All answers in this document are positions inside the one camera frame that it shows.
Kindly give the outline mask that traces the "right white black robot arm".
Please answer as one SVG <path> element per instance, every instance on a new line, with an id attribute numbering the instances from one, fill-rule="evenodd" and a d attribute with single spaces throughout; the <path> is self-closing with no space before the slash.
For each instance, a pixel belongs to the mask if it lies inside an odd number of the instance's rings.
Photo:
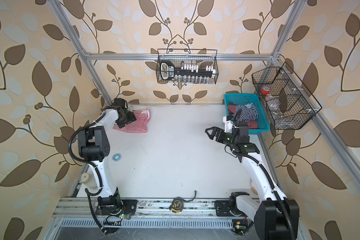
<path id="1" fill-rule="evenodd" d="M 261 240 L 297 239 L 300 208 L 295 200 L 287 198 L 265 167 L 259 148 L 250 141 L 248 124 L 228 120 L 224 123 L 224 129 L 212 127 L 205 132 L 211 140 L 225 145 L 230 154 L 238 158 L 258 193 L 257 200 L 245 192 L 232 193 L 231 214 L 245 214 L 252 220 Z"/>

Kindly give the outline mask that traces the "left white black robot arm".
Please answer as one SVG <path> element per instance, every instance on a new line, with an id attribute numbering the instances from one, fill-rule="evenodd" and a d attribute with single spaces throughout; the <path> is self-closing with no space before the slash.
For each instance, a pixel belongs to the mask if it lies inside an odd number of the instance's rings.
<path id="1" fill-rule="evenodd" d="M 94 173 L 97 191 L 85 189 L 92 215 L 96 211 L 92 201 L 97 199 L 98 208 L 103 215 L 125 216 L 136 212 L 137 200 L 122 200 L 118 188 L 111 180 L 111 170 L 108 161 L 111 144 L 106 129 L 113 126 L 124 128 L 136 120 L 128 108 L 126 100 L 115 98 L 110 106 L 101 110 L 101 115 L 91 124 L 77 129 L 68 141 L 69 155 L 73 160 L 90 166 Z"/>

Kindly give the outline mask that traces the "red white striped tank top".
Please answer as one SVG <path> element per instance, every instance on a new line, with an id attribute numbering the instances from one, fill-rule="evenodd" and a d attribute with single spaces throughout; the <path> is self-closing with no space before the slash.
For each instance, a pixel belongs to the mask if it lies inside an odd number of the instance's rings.
<path id="1" fill-rule="evenodd" d="M 121 131 L 124 133 L 139 133 L 144 134 L 148 132 L 148 123 L 151 120 L 152 113 L 151 109 L 143 109 L 133 111 L 136 121 L 124 126 L 123 128 L 119 128 L 117 124 L 114 124 L 113 130 Z"/>

